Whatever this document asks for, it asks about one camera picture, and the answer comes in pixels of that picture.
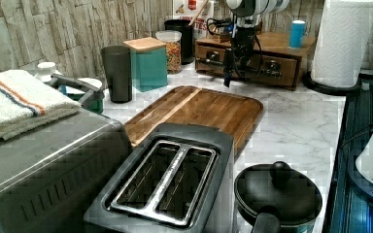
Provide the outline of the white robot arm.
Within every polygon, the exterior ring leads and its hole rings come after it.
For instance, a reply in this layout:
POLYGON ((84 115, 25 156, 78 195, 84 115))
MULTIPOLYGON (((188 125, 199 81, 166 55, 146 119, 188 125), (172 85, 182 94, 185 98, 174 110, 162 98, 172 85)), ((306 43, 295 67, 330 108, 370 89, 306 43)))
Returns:
POLYGON ((226 0, 232 13, 230 45, 223 59, 223 85, 230 86, 233 73, 244 78, 247 66, 254 55, 254 45, 262 54, 260 41, 256 36, 255 16, 278 13, 288 6, 289 0, 226 0))

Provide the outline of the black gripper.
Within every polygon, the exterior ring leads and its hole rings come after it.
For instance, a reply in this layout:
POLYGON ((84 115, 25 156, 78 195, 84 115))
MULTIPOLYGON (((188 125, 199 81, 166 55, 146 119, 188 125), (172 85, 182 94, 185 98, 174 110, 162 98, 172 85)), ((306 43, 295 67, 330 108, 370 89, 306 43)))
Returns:
POLYGON ((231 36, 231 49, 223 58, 223 85, 230 87, 233 68, 244 69, 254 54, 255 25, 251 18, 235 17, 231 36))

